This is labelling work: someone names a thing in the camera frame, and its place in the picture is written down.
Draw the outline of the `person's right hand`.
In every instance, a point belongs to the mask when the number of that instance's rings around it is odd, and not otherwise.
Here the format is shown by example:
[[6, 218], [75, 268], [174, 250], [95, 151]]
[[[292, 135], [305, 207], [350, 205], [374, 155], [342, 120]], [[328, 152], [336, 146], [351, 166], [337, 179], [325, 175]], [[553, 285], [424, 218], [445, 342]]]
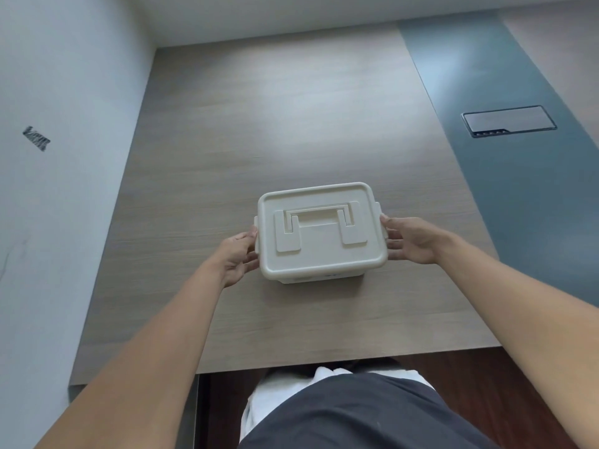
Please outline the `person's right hand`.
[[421, 218], [398, 218], [410, 242], [407, 261], [416, 264], [438, 264], [438, 251], [447, 238], [447, 232]]

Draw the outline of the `person's left forearm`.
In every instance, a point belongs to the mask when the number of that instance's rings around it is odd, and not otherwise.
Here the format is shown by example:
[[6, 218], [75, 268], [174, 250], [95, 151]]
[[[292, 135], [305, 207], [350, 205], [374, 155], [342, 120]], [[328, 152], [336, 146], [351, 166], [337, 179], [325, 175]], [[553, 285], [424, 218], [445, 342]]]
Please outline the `person's left forearm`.
[[204, 262], [34, 449], [174, 449], [216, 304], [244, 269], [216, 255]]

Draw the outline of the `person's left hand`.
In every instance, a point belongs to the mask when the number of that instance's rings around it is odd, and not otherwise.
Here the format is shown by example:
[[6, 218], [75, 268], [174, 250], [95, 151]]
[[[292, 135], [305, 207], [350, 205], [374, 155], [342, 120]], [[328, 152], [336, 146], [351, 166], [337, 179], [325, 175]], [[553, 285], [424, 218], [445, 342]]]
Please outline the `person's left hand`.
[[258, 228], [252, 225], [247, 232], [225, 239], [216, 251], [217, 262], [222, 270], [222, 287], [239, 282], [246, 273], [259, 268], [256, 252]]

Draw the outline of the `person's right forearm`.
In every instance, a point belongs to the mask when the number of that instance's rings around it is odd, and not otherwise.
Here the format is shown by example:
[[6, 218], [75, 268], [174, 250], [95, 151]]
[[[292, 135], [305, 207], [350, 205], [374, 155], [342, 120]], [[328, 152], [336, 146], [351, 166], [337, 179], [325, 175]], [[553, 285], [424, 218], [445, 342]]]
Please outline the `person's right forearm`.
[[441, 231], [436, 261], [580, 448], [599, 447], [599, 308]]

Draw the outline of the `beige box lid with handle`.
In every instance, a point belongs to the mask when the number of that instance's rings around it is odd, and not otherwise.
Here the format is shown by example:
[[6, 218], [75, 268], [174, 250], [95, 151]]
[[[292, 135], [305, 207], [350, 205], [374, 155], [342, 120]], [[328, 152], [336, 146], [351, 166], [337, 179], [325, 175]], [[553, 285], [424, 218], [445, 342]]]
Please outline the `beige box lid with handle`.
[[363, 182], [266, 193], [255, 251], [266, 279], [295, 284], [363, 275], [387, 262], [382, 210]]

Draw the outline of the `beige plastic storage box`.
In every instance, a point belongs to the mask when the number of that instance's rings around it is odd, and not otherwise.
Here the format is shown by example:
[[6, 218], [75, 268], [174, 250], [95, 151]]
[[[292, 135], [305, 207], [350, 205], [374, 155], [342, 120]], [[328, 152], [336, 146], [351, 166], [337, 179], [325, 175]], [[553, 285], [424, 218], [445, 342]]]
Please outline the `beige plastic storage box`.
[[381, 206], [361, 202], [275, 210], [259, 229], [260, 269], [269, 280], [294, 284], [350, 278], [382, 267], [386, 240]]

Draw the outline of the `dark grey shorts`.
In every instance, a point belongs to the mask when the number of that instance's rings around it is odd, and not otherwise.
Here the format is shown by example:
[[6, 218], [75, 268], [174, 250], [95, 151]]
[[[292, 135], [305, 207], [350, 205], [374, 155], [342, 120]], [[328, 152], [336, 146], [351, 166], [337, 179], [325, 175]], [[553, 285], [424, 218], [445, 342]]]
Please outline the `dark grey shorts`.
[[276, 407], [238, 449], [500, 449], [438, 392], [374, 373], [323, 379]]

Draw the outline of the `white shirt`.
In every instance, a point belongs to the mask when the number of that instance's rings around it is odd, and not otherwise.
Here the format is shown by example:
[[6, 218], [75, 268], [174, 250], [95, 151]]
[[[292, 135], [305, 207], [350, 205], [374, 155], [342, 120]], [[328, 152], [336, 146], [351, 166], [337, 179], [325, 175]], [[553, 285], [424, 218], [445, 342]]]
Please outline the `white shirt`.
[[249, 396], [241, 417], [239, 440], [242, 441], [248, 436], [276, 407], [308, 386], [338, 375], [361, 373], [374, 373], [390, 378], [411, 380], [433, 390], [433, 386], [418, 371], [405, 369], [393, 359], [342, 367], [317, 365], [314, 373], [300, 373], [299, 369], [276, 370], [266, 374]]

